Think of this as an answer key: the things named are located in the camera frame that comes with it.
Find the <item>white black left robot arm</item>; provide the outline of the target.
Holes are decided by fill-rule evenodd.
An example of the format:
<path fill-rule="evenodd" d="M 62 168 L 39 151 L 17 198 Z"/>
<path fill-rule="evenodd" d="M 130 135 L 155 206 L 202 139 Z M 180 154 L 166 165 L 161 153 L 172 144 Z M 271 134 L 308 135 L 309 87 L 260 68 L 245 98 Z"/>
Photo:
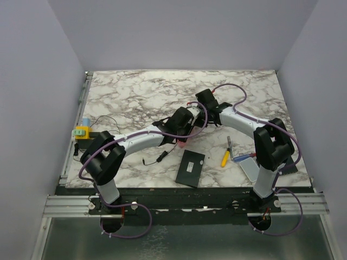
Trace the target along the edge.
<path fill-rule="evenodd" d="M 195 136 L 192 134 L 195 126 L 206 127 L 208 112 L 202 104 L 196 104 L 180 107 L 166 120 L 156 121 L 142 130 L 118 136 L 103 131 L 93 139 L 80 158 L 79 177 L 93 183 L 105 212 L 112 214 L 119 209 L 120 193 L 114 177 L 124 158 L 147 148 L 187 141 Z"/>

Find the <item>pink power strip socket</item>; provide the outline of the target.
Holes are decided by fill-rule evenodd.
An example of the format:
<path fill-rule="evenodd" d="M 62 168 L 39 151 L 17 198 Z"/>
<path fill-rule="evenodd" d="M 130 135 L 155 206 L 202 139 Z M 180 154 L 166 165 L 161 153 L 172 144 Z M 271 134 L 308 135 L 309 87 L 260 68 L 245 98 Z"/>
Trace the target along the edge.
<path fill-rule="evenodd" d="M 194 127 L 190 133 L 190 135 L 195 135 L 200 129 L 198 127 Z M 190 143 L 192 138 L 188 138 L 186 139 L 186 141 L 179 141 L 177 146 L 179 148 L 184 148 L 186 145 L 188 145 Z"/>

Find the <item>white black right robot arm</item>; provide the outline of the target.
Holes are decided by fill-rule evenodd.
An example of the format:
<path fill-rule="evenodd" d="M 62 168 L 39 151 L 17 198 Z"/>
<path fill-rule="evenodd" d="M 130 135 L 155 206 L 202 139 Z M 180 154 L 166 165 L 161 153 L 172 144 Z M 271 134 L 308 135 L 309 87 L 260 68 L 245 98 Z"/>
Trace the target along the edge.
<path fill-rule="evenodd" d="M 261 212 L 269 204 L 267 197 L 274 192 L 280 167 L 294 153 L 292 136 L 282 120 L 266 121 L 239 112 L 235 105 L 219 104 L 210 89 L 197 93 L 196 99 L 207 109 L 209 123 L 231 127 L 254 140 L 259 173 L 253 187 L 255 195 L 249 198 L 249 206 L 253 211 Z"/>

